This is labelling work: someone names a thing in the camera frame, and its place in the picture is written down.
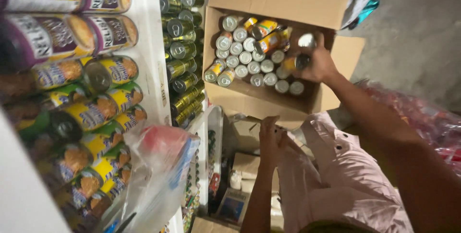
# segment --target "concrete floor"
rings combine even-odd
[[[461,112],[460,0],[381,0],[340,34],[366,38],[354,82],[370,78]]]

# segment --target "person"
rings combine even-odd
[[[327,112],[309,115],[301,130],[318,164],[278,117],[261,122],[261,163],[241,233],[270,232],[272,178],[277,167],[286,233],[461,232],[461,180],[392,110],[372,100],[336,69],[317,35],[308,68],[295,73],[325,83],[392,167],[400,194],[357,136],[337,129]]]

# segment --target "plastic bag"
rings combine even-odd
[[[414,96],[385,89],[368,79],[356,83],[394,109],[461,177],[461,117]]]
[[[139,124],[124,139],[133,168],[120,221],[136,213],[126,232],[159,231],[181,205],[200,137],[180,128]]]

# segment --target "hand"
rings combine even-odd
[[[317,47],[313,50],[300,47],[302,53],[306,53],[311,56],[311,62],[304,70],[294,72],[293,76],[315,83],[324,83],[330,77],[338,74],[338,71],[333,59],[331,58],[330,52],[325,48],[325,38],[323,33],[319,32],[315,36]]]
[[[280,116],[266,117],[261,121],[260,129],[260,150],[261,150],[261,164],[265,169],[275,169],[281,155],[282,147],[279,145],[280,138],[286,134],[275,123]]]

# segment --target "open cardboard box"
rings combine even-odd
[[[335,36],[341,27],[348,0],[209,0],[206,7],[203,71],[216,59],[216,38],[222,31],[222,18],[237,15],[241,19],[276,18],[278,23],[293,27],[293,34],[320,31],[325,35],[325,47],[339,72],[350,78],[365,41],[361,38]],[[223,88],[205,82],[213,104],[263,119],[280,115],[278,124],[296,128],[311,113],[333,109],[339,100],[325,84],[304,81],[300,96],[280,94],[273,87],[255,87],[234,79]]]

